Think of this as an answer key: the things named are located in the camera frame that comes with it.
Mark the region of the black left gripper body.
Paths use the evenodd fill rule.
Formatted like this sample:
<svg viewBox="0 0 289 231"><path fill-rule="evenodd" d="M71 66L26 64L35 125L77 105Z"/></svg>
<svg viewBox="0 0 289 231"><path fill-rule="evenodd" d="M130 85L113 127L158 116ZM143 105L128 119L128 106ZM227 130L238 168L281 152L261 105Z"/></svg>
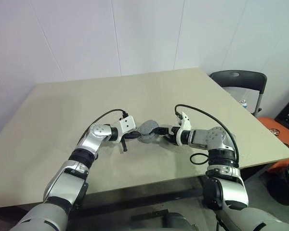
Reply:
<svg viewBox="0 0 289 231"><path fill-rule="evenodd" d="M117 142L121 142L123 139L132 139L131 132L118 132Z"/></svg>

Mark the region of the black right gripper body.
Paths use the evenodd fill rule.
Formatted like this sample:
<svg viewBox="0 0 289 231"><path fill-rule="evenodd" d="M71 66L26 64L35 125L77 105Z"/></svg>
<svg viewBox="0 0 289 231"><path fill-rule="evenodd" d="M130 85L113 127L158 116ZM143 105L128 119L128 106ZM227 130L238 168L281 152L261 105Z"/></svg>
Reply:
<svg viewBox="0 0 289 231"><path fill-rule="evenodd" d="M177 133L180 127L172 127L170 132L170 143L177 145Z"/></svg>

